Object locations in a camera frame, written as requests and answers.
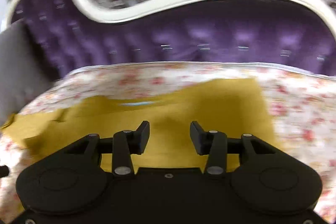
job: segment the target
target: sofa backrest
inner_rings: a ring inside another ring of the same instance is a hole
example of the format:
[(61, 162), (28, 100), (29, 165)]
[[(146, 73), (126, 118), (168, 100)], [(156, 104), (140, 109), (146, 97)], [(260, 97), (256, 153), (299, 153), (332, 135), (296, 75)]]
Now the sofa backrest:
[(204, 0), (122, 23), (99, 23), (72, 0), (20, 0), (36, 44), (63, 77), (89, 65), (267, 62), (336, 75), (336, 43), (312, 10), (288, 0)]

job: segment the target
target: yellow fabric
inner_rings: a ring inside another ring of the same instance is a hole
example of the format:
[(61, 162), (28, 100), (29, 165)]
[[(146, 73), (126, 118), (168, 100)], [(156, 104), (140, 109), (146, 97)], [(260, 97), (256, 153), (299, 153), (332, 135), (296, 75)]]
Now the yellow fabric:
[[(125, 105), (136, 102), (152, 103)], [(107, 138), (121, 130), (135, 130), (143, 120), (150, 122), (151, 133), (145, 153), (132, 155), (135, 170), (139, 166), (203, 169), (207, 157), (196, 154), (189, 137), (191, 121), (231, 138), (251, 133), (279, 148), (261, 89), (253, 79), (213, 80), (141, 100), (95, 96), (53, 113), (16, 115), (3, 131), (40, 160), (89, 133)], [(237, 166), (238, 156), (229, 155), (228, 171)], [(101, 167), (111, 171), (111, 155), (103, 156)]]
[(14, 118), (15, 118), (15, 113), (12, 113), (9, 116), (8, 120), (0, 127), (0, 130), (3, 130), (6, 127), (9, 127), (14, 122)]

